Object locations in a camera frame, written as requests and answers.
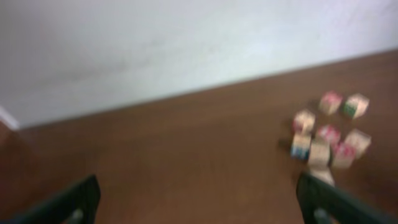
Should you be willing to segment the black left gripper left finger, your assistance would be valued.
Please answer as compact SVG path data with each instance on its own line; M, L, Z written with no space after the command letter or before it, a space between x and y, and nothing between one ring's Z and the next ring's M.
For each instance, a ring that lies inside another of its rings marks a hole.
M95 175L60 192L18 218L19 223L94 223L101 191Z

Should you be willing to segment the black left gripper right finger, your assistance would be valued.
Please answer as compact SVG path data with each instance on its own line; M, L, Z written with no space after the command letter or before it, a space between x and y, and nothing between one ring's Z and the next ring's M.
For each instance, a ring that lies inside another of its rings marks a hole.
M305 223L397 223L397 219L361 203L346 192L302 172L296 196Z

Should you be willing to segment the wooden block green side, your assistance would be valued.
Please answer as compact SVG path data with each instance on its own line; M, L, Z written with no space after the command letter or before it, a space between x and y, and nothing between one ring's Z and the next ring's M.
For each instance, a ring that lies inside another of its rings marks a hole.
M343 105L343 112L351 119L356 119L365 114L370 100L362 94L354 94L347 98Z

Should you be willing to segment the red letter U block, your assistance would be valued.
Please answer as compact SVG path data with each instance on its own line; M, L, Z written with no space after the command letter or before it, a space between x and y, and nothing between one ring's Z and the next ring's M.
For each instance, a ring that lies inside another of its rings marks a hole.
M342 100L343 97L337 92L335 91L326 92L320 100L319 109L321 112L327 115L331 115L337 112Z

